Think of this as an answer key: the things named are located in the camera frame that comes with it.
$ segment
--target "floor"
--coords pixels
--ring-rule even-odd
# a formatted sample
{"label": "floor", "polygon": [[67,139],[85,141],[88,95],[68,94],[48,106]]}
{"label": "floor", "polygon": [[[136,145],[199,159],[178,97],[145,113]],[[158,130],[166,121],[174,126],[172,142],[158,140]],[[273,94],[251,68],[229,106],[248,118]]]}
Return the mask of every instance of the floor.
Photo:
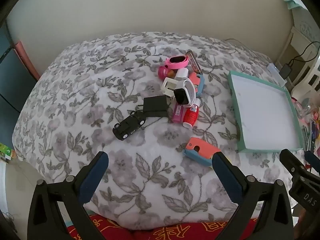
{"label": "floor", "polygon": [[[42,176],[29,163],[14,159],[6,165],[5,188],[9,213],[14,217],[17,235],[21,240],[27,240],[28,215],[38,179]],[[63,203],[59,203],[60,211],[65,221],[70,221]]]}

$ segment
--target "white wall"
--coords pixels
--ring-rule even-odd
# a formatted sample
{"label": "white wall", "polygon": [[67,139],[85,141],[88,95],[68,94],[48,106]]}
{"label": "white wall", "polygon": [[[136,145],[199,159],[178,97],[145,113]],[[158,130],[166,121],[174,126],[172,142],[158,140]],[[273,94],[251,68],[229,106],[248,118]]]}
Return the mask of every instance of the white wall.
{"label": "white wall", "polygon": [[293,20],[283,0],[20,0],[8,24],[42,74],[68,45],[139,31],[236,38],[274,60]]}

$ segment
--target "colorful items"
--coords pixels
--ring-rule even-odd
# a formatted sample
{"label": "colorful items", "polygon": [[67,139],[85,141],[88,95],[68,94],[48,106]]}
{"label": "colorful items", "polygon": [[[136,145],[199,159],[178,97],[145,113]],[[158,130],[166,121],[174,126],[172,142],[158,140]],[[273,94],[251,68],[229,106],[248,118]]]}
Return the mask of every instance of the colorful items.
{"label": "colorful items", "polygon": [[204,166],[212,167],[211,158],[217,152],[220,152],[220,149],[212,144],[200,138],[191,137],[183,154]]}
{"label": "colorful items", "polygon": [[197,98],[194,104],[187,109],[184,117],[182,125],[185,128],[192,130],[192,127],[195,125],[198,115],[199,115],[199,107],[200,107],[200,99]]}
{"label": "colorful items", "polygon": [[176,76],[175,76],[175,80],[185,80],[188,78],[188,75],[189,75],[189,70],[187,68],[180,68],[178,69],[177,73],[176,73]]}
{"label": "colorful items", "polygon": [[183,105],[180,105],[176,102],[176,105],[173,110],[172,122],[182,122],[184,109],[185,108],[183,107]]}
{"label": "colorful items", "polygon": [[130,115],[121,123],[116,123],[112,129],[113,134],[118,140],[123,141],[132,135],[146,122],[146,117],[141,111],[132,111]]}
{"label": "colorful items", "polygon": [[196,100],[196,90],[190,79],[186,78],[177,83],[173,90],[174,97],[180,105],[191,107]]}
{"label": "colorful items", "polygon": [[159,67],[159,69],[158,69],[158,77],[162,80],[162,81],[164,81],[164,79],[166,78],[166,77],[168,77],[168,78],[175,78],[175,72],[172,70],[172,69],[169,69],[169,68],[167,68],[167,67],[165,67],[165,66],[161,66],[161,67]]}
{"label": "colorful items", "polygon": [[169,69],[180,69],[188,66],[188,58],[183,56],[174,56],[167,58],[164,62],[164,66],[167,66]]}
{"label": "colorful items", "polygon": [[142,111],[145,117],[168,117],[167,97],[146,97],[143,105],[138,105],[138,110]]}
{"label": "colorful items", "polygon": [[170,98],[174,97],[173,91],[176,89],[178,82],[178,80],[166,77],[162,83],[161,91]]}
{"label": "colorful items", "polygon": [[16,158],[17,154],[15,150],[12,150],[8,146],[0,143],[0,156],[2,158],[10,159],[10,158]]}
{"label": "colorful items", "polygon": [[195,87],[196,96],[201,96],[204,85],[204,76],[201,74],[197,74],[196,72],[192,72],[190,73],[188,78],[191,80]]}
{"label": "colorful items", "polygon": [[193,71],[197,74],[202,75],[202,70],[201,70],[200,65],[198,64],[196,57],[193,54],[192,50],[188,50],[186,55],[187,55],[187,58],[190,62],[190,65],[191,65]]}

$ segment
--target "black power adapter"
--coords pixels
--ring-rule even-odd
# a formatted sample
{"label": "black power adapter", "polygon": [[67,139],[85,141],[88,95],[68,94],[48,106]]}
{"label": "black power adapter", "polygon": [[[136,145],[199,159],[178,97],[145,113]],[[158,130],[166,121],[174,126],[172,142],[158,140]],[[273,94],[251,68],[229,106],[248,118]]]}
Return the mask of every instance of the black power adapter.
{"label": "black power adapter", "polygon": [[288,64],[284,64],[279,71],[279,75],[285,80],[291,73],[292,69]]}
{"label": "black power adapter", "polygon": [[143,99],[143,105],[138,105],[146,117],[168,117],[167,96],[147,97]]}

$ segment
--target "red blanket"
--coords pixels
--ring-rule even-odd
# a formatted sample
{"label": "red blanket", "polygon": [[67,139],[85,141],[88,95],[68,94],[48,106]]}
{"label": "red blanket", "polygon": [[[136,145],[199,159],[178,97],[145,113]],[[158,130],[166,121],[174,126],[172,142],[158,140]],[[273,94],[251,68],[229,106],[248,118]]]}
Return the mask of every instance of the red blanket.
{"label": "red blanket", "polygon": [[[131,231],[122,228],[112,220],[100,215],[90,216],[92,222],[108,240],[214,240],[228,222],[184,223],[153,230]],[[251,219],[240,239],[246,239],[253,231],[257,219]],[[70,235],[77,240],[81,237],[74,226],[68,227]]]}

